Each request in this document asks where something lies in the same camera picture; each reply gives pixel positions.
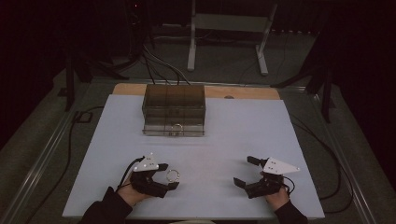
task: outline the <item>metal frame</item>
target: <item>metal frame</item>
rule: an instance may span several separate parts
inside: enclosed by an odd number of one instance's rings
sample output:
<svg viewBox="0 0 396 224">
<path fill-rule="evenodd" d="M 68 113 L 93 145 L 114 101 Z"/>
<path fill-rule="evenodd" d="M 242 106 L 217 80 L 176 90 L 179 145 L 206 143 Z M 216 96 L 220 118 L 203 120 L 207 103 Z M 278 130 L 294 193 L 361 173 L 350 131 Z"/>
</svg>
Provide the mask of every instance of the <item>metal frame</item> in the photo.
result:
<svg viewBox="0 0 396 224">
<path fill-rule="evenodd" d="M 150 80 L 141 80 L 141 82 L 142 83 L 150 83 Z M 225 84 L 225 83 L 206 83 L 206 84 L 212 84 L 215 86 L 241 86 L 241 85 Z M 268 87 L 267 85 L 246 85 L 246 86 L 247 87 Z M 41 152 L 40 156 L 35 161 L 35 164 L 29 171 L 28 175 L 23 180 L 22 185 L 20 186 L 18 192 L 14 196 L 11 204 L 8 206 L 6 212 L 1 217 L 1 219 L 0 219 L 1 224 L 16 223 L 18 216 L 20 215 L 21 211 L 24 209 L 24 206 L 27 204 L 31 194 L 33 193 L 33 190 L 35 189 L 35 186 L 37 185 L 38 181 L 40 180 L 40 177 L 42 176 L 45 169 L 47 168 L 47 165 L 50 162 L 52 154 L 54 153 L 59 142 L 61 141 L 61 139 L 64 135 L 64 132 L 65 132 L 66 128 L 68 127 L 68 123 L 71 120 L 74 112 L 76 111 L 77 106 L 81 102 L 82 96 L 85 94 L 88 87 L 85 87 L 83 89 L 84 90 L 82 90 L 82 93 L 78 95 L 77 101 L 74 105 L 72 105 L 70 111 L 64 114 L 64 117 L 58 124 L 52 137 L 50 138 L 47 145 Z M 278 91 L 279 92 L 283 91 L 283 92 L 304 93 L 304 87 L 286 87 L 286 88 L 280 89 Z M 354 177 L 354 175 L 352 173 L 350 165 L 347 162 L 346 155 L 343 152 L 343 150 L 340 146 L 340 143 L 337 141 L 337 139 L 334 135 L 334 130 L 332 130 L 332 127 L 329 124 L 327 124 L 326 121 L 321 117 L 321 113 L 320 113 L 321 101 L 320 101 L 319 97 L 317 95 L 313 95 L 310 99 L 311 99 L 313 107 L 316 109 L 316 112 L 318 114 L 317 118 L 322 123 L 323 129 L 332 144 L 334 153 L 337 155 L 340 163 L 344 166 L 346 173 L 351 178 L 350 180 L 352 183 L 352 187 L 354 189 L 354 204 L 356 205 L 356 208 L 357 208 L 359 214 L 361 215 L 362 222 L 367 223 L 367 224 L 368 223 L 377 223 L 377 221 L 375 220 L 373 211 L 365 199 L 365 196 L 362 192 L 361 186 L 359 185 L 359 182 L 357 181 L 357 179 Z"/>
<path fill-rule="evenodd" d="M 230 16 L 201 14 L 195 11 L 195 0 L 192 0 L 191 9 L 191 43 L 187 70 L 195 69 L 195 29 L 232 30 L 246 32 L 262 32 L 262 42 L 256 45 L 257 59 L 263 76 L 268 75 L 268 68 L 264 58 L 264 47 L 276 13 L 277 3 L 274 3 L 268 17 Z"/>
</svg>

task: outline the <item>metal stand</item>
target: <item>metal stand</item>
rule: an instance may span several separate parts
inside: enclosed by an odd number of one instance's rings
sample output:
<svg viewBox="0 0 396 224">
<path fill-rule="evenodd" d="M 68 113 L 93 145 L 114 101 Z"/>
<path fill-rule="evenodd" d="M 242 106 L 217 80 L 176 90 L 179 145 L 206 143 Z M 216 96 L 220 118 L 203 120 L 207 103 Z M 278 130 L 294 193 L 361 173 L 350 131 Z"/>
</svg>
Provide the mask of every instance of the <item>metal stand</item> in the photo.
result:
<svg viewBox="0 0 396 224">
<path fill-rule="evenodd" d="M 257 59 L 259 60 L 260 71 L 263 76 L 268 75 L 267 65 L 263 55 L 265 43 L 271 31 L 272 22 L 274 20 L 277 3 L 274 3 L 268 17 L 249 17 L 249 16 L 231 16 L 231 15 L 215 15 L 201 14 L 195 12 L 195 0 L 192 0 L 191 9 L 191 43 L 187 70 L 195 69 L 195 29 L 210 30 L 229 30 L 229 31 L 245 31 L 245 32 L 262 32 L 262 42 L 256 46 Z"/>
<path fill-rule="evenodd" d="M 323 118 L 330 123 L 329 109 L 330 109 L 330 101 L 331 101 L 331 92 L 332 92 L 332 71 L 324 65 L 316 65 L 312 68 L 308 69 L 305 72 L 300 72 L 297 76 L 291 77 L 283 82 L 277 83 L 275 85 L 271 85 L 271 88 L 285 88 L 290 84 L 304 78 L 312 76 L 308 85 L 305 87 L 305 91 L 308 94 L 317 94 L 320 90 L 320 87 L 323 85 L 323 98 L 322 98 L 322 106 L 321 113 Z"/>
<path fill-rule="evenodd" d="M 75 101 L 73 56 L 70 48 L 66 50 L 66 109 L 69 111 Z"/>
</svg>

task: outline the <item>wooden table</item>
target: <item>wooden table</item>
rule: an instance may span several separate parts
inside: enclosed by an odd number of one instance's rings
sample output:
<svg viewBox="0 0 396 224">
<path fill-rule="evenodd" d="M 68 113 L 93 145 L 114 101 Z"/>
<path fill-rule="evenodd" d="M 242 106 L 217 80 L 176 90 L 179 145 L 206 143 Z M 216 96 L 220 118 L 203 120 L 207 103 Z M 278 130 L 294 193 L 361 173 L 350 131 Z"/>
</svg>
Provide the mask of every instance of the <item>wooden table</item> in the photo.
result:
<svg viewBox="0 0 396 224">
<path fill-rule="evenodd" d="M 113 94 L 144 95 L 146 86 L 146 84 L 120 83 L 114 88 Z M 205 86 L 205 97 L 207 98 L 230 96 L 234 99 L 280 100 L 277 90 L 272 88 Z"/>
</svg>

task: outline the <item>black cable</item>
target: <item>black cable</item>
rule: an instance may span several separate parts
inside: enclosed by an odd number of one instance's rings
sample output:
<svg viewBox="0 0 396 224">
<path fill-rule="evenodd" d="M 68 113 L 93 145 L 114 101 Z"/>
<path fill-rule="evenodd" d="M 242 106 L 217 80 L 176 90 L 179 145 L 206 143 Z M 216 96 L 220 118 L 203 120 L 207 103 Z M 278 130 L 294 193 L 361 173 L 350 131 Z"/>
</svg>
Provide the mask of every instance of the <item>black cable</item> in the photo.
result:
<svg viewBox="0 0 396 224">
<path fill-rule="evenodd" d="M 212 40 L 209 39 L 210 36 L 214 35 L 217 39 Z M 215 34 L 215 31 L 211 31 L 208 35 L 203 36 L 202 38 L 197 39 L 196 45 L 197 46 L 210 46 L 210 45 L 218 45 L 220 44 L 221 39 L 219 36 Z"/>
<path fill-rule="evenodd" d="M 62 179 L 64 178 L 64 175 L 67 172 L 67 169 L 69 168 L 70 165 L 70 161 L 71 161 L 71 156 L 72 156 L 72 147 L 71 147 L 71 143 L 72 143 L 72 132 L 73 132 L 73 128 L 75 126 L 75 124 L 77 123 L 78 120 L 81 119 L 81 117 L 87 113 L 89 113 L 90 111 L 94 110 L 94 109 L 100 109 L 100 108 L 104 108 L 103 106 L 95 106 L 93 108 L 90 108 L 86 111 L 81 112 L 80 114 L 76 113 L 76 115 L 73 117 L 72 119 L 72 124 L 70 126 L 70 130 L 69 130 L 69 136 L 68 136 L 68 147 L 67 147 L 67 163 L 66 166 L 64 167 L 64 170 L 62 171 L 62 174 L 60 175 L 58 181 L 56 181 L 55 185 L 52 187 L 52 189 L 49 191 L 49 193 L 47 193 L 47 195 L 44 197 L 44 199 L 38 204 L 38 206 L 35 208 L 35 210 L 33 211 L 33 213 L 27 218 L 25 224 L 29 223 L 32 218 L 35 216 L 35 214 L 37 213 L 37 211 L 41 208 L 41 206 L 46 202 L 46 200 L 50 197 L 50 195 L 52 194 L 53 191 L 55 191 L 55 189 L 58 187 L 58 185 L 61 183 Z"/>
<path fill-rule="evenodd" d="M 113 70 L 107 68 L 106 66 L 102 65 L 101 63 L 99 63 L 98 61 L 93 59 L 91 56 L 85 54 L 83 51 L 78 52 L 78 57 L 85 60 L 88 65 L 105 72 L 107 75 L 114 77 L 115 79 L 122 79 L 122 80 L 129 79 L 128 77 L 123 77 L 122 75 L 120 75 L 120 74 L 114 72 Z"/>
<path fill-rule="evenodd" d="M 213 32 L 209 33 L 209 35 L 206 35 L 202 38 L 198 38 L 198 40 L 206 42 L 206 44 L 202 44 L 203 46 L 208 46 L 208 45 L 227 45 L 228 46 L 231 44 L 235 44 L 239 41 L 246 40 L 246 39 L 250 38 L 251 36 L 253 36 L 252 32 L 250 32 L 249 34 L 245 34 L 239 38 L 227 38 L 227 37 L 223 37 L 221 35 L 221 32 L 213 31 Z"/>
<path fill-rule="evenodd" d="M 336 156 L 335 153 L 332 151 L 332 149 L 331 149 L 329 146 L 327 146 L 327 144 L 324 143 L 321 139 L 319 139 L 318 136 L 315 135 L 314 132 L 313 132 L 305 123 L 303 123 L 303 122 L 302 122 L 300 119 L 298 119 L 296 116 L 294 116 L 294 115 L 292 115 L 292 114 L 290 114 L 290 115 L 291 115 L 292 117 L 294 117 L 295 119 L 297 119 L 304 127 L 302 127 L 302 126 L 300 126 L 300 125 L 298 125 L 298 124 L 296 124 L 296 123 L 293 123 L 293 122 L 292 122 L 292 124 L 295 125 L 296 127 L 300 128 L 300 129 L 302 129 L 303 131 L 309 133 L 311 136 L 313 136 L 313 137 L 314 137 L 314 138 L 326 149 L 326 151 L 331 155 L 332 159 L 333 159 L 334 162 L 336 163 L 337 176 L 338 176 L 338 178 L 337 178 L 337 187 L 336 187 L 336 189 L 335 189 L 335 191 L 334 191 L 333 193 L 331 193 L 331 194 L 328 195 L 328 196 L 321 197 L 321 198 L 319 198 L 319 199 L 320 199 L 321 201 L 326 200 L 326 199 L 329 199 L 329 198 L 331 198 L 332 196 L 336 195 L 336 194 L 339 192 L 339 190 L 340 190 L 340 188 L 341 188 L 341 172 L 343 172 L 344 175 L 346 176 L 346 180 L 347 180 L 348 185 L 349 185 L 349 187 L 350 187 L 350 198 L 349 198 L 348 203 L 347 203 L 343 208 L 341 208 L 341 209 L 338 209 L 338 210 L 335 210 L 335 211 L 324 211 L 324 213 L 326 213 L 326 214 L 335 214 L 335 213 L 340 213 L 340 212 L 343 212 L 343 211 L 347 210 L 348 207 L 352 204 L 353 199 L 354 199 L 354 189 L 353 189 L 352 183 L 351 183 L 351 181 L 350 181 L 350 178 L 349 178 L 349 176 L 347 175 L 347 172 L 345 171 L 344 167 L 341 165 L 340 161 L 338 160 L 337 156 Z"/>
<path fill-rule="evenodd" d="M 244 70 L 244 72 L 242 73 L 242 75 L 239 77 L 237 84 L 241 84 L 242 77 L 243 77 L 243 76 L 245 75 L 245 73 L 246 73 L 254 64 L 256 64 L 257 62 L 258 62 L 258 61 L 255 60 L 251 65 L 249 65 L 249 66 Z"/>
<path fill-rule="evenodd" d="M 122 185 L 121 187 L 119 187 L 119 189 L 122 189 L 123 187 L 127 187 L 127 186 L 130 186 L 130 185 L 131 185 L 131 183 L 124 184 L 124 185 Z"/>
<path fill-rule="evenodd" d="M 190 36 L 188 36 L 190 34 L 191 34 L 191 28 L 189 26 L 186 26 L 186 27 L 178 27 L 177 31 L 164 32 L 164 33 L 157 32 L 153 35 L 155 35 L 154 39 L 157 39 L 157 38 L 161 38 L 164 36 L 178 37 L 180 35 L 185 35 L 186 37 L 190 38 Z"/>
<path fill-rule="evenodd" d="M 139 57 L 140 57 L 140 55 L 135 57 L 133 60 L 129 60 L 128 62 L 120 63 L 120 64 L 116 64 L 116 65 L 110 65 L 110 66 L 107 66 L 107 68 L 113 69 L 116 71 L 125 70 L 127 68 L 134 66 L 138 62 Z"/>
<path fill-rule="evenodd" d="M 171 70 L 177 75 L 177 84 L 178 84 L 178 82 L 179 82 L 179 78 L 182 77 L 182 79 L 183 79 L 187 84 L 190 85 L 190 82 L 184 77 L 184 75 L 180 74 L 180 73 L 179 73 L 173 66 L 171 66 L 169 63 L 165 62 L 164 60 L 162 60 L 162 59 L 159 58 L 158 56 L 154 55 L 153 53 L 148 52 L 146 49 L 145 49 L 145 52 L 147 52 L 150 56 L 152 56 L 153 58 L 157 59 L 157 60 L 160 61 L 160 62 L 157 62 L 157 61 L 155 61 L 155 60 L 152 60 L 152 59 L 150 59 L 150 58 L 147 58 L 149 61 L 152 61 L 152 62 L 154 62 L 154 63 L 157 63 L 157 64 L 159 64 L 159 65 L 162 65 L 162 66 L 164 66 L 164 67 L 167 67 L 167 68 L 171 69 Z"/>
<path fill-rule="evenodd" d="M 294 182 L 290 178 L 288 178 L 286 176 L 283 176 L 283 178 L 288 179 L 290 181 L 290 183 L 293 185 L 293 188 L 288 192 L 288 194 L 290 195 L 295 190 L 296 185 L 294 184 Z"/>
<path fill-rule="evenodd" d="M 150 72 L 150 70 L 149 70 L 148 59 L 146 58 L 146 55 L 145 55 L 145 54 L 142 54 L 142 56 L 143 56 L 143 58 L 144 58 L 145 61 L 146 61 L 146 67 L 147 67 L 147 69 L 148 69 L 148 75 L 149 75 L 149 77 L 151 78 L 152 84 L 155 85 L 154 77 L 152 76 L 152 74 L 151 74 L 151 72 Z"/>
<path fill-rule="evenodd" d="M 152 65 L 149 61 L 147 61 L 147 64 L 148 64 L 148 67 L 152 70 L 152 72 L 153 72 L 155 75 L 157 75 L 158 77 L 162 78 L 167 84 L 171 85 L 171 83 L 168 81 L 168 79 L 167 79 L 166 77 L 162 76 L 162 75 L 157 71 L 157 69 L 155 69 L 155 66 L 154 66 L 154 65 Z"/>
<path fill-rule="evenodd" d="M 285 43 L 283 44 L 283 59 L 282 59 L 282 62 L 280 63 L 280 65 L 279 65 L 279 67 L 276 70 L 276 78 L 275 78 L 274 83 L 276 83 L 276 81 L 277 81 L 277 77 L 279 75 L 280 68 L 283 66 L 283 63 L 286 61 L 286 45 L 288 44 L 289 35 L 290 35 L 290 32 L 288 32 L 288 35 L 286 36 Z"/>
<path fill-rule="evenodd" d="M 125 180 L 125 176 L 128 175 L 129 170 L 131 169 L 131 167 L 132 167 L 135 163 L 137 163 L 137 162 L 139 162 L 139 161 L 142 161 L 143 159 L 144 159 L 144 157 L 139 158 L 139 159 L 136 159 L 136 160 L 132 161 L 132 162 L 128 165 L 128 167 L 126 168 L 126 170 L 125 170 L 125 172 L 124 172 L 124 174 L 123 174 L 123 176 L 122 176 L 122 179 L 121 179 L 119 185 L 117 186 L 117 190 L 116 190 L 116 191 L 118 191 L 120 188 L 123 188 L 123 187 L 127 186 L 127 185 L 122 185 L 123 182 L 124 182 L 124 180 Z"/>
</svg>

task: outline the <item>dark background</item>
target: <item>dark background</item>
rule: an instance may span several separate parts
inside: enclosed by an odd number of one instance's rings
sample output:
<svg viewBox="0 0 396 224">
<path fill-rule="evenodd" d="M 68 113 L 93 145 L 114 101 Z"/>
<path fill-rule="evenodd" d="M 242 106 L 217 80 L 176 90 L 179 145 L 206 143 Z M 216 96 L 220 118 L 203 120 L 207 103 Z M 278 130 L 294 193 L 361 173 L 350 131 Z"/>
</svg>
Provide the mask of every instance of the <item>dark background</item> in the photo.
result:
<svg viewBox="0 0 396 224">
<path fill-rule="evenodd" d="M 223 4 L 202 0 L 197 1 L 197 9 L 260 15 L 265 4 L 248 1 L 250 7 L 244 8 L 238 0 Z M 189 1 L 147 3 L 152 25 L 190 22 Z M 95 60 L 111 62 L 112 56 L 127 56 L 131 41 L 128 32 L 139 30 L 128 28 L 126 7 L 123 0 L 0 2 L 0 148 L 51 90 L 53 77 L 64 69 L 65 38 Z M 292 30 L 318 37 L 304 66 L 329 65 L 333 83 L 340 86 L 393 187 L 395 15 L 394 2 L 280 1 L 273 23 L 274 32 Z M 132 50 L 138 49 L 136 34 L 134 38 Z"/>
</svg>

